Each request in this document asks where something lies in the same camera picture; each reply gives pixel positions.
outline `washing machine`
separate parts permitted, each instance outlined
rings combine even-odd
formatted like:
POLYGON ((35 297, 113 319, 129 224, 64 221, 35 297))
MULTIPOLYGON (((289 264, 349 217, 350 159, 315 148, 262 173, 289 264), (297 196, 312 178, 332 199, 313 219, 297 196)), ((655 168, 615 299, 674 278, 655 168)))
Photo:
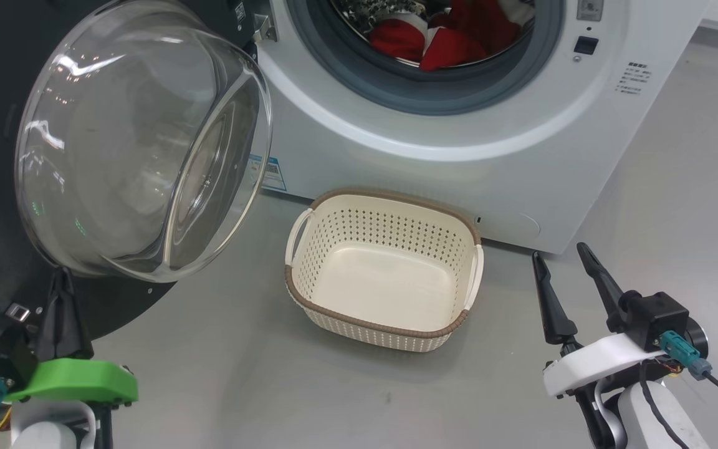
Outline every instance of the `washing machine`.
POLYGON ((260 185, 401 191, 561 253, 709 0, 524 0, 511 46, 433 72, 374 51, 342 2, 0 0, 0 335, 37 329, 57 265, 91 335, 118 329, 260 185))
POLYGON ((273 0, 265 186, 365 186, 440 201, 484 238, 561 253, 708 0, 535 0, 533 28, 475 65, 424 73, 373 51, 331 0, 273 0))

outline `yellow wire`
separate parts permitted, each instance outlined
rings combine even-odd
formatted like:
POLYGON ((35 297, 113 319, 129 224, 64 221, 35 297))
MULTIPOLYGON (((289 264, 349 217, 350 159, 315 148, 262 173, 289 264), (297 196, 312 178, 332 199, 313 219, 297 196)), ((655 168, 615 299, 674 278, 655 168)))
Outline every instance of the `yellow wire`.
POLYGON ((10 413, 10 412, 12 412, 12 407, 9 407, 9 409, 7 410, 7 413, 5 413, 5 417, 2 418, 2 421, 1 421, 1 423, 0 423, 0 429, 1 429, 1 428, 5 425, 5 423, 7 422, 8 418, 9 418, 9 413, 10 413))

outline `laundry basket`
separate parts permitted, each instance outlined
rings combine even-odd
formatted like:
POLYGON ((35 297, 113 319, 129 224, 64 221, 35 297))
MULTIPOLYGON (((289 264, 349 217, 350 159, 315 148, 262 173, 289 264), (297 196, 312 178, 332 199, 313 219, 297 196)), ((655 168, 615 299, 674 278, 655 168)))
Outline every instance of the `laundry basket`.
POLYGON ((299 216, 285 264, 290 295, 318 326, 428 352, 467 319, 484 250, 472 224, 440 206, 388 191, 337 190, 299 216))

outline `floor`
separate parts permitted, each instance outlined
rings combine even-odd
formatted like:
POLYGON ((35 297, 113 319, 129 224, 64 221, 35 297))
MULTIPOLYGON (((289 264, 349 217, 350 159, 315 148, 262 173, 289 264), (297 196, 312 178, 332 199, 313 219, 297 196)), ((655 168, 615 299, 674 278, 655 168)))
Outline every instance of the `floor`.
MULTIPOLYGON (((379 349, 319 329, 289 298, 284 245, 304 208, 261 197, 211 266, 96 341, 140 380, 141 401, 114 415, 117 447, 591 447, 576 404, 542 386, 558 347, 542 338, 527 251, 486 248, 470 319, 441 349, 379 349)), ((686 305, 718 375, 717 34, 689 46, 576 239, 624 289, 686 305)), ((575 251, 548 264, 582 343, 607 335, 575 251)), ((718 447, 718 390, 667 385, 718 447)))

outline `white basket handle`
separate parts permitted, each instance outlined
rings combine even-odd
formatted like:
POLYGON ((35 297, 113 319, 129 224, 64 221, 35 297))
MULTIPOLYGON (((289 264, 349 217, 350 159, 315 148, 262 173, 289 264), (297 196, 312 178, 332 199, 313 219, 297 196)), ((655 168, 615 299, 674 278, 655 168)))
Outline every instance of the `white basket handle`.
POLYGON ((304 223, 307 221, 307 219, 314 213, 314 210, 311 210, 311 208, 308 208, 305 210, 301 215, 299 215, 299 218, 295 221, 295 224, 293 224, 293 228, 290 230, 290 237, 287 239, 287 250, 284 252, 284 264, 292 266, 293 264, 293 258, 295 258, 295 255, 293 254, 293 248, 295 248, 295 241, 297 237, 299 236, 299 232, 301 232, 301 227, 303 227, 304 223))
POLYGON ((476 301, 478 287, 481 287, 481 276, 484 273, 484 247, 479 244, 476 245, 476 253, 472 257, 471 272, 470 284, 467 285, 467 299, 464 300, 464 310, 470 310, 476 301))

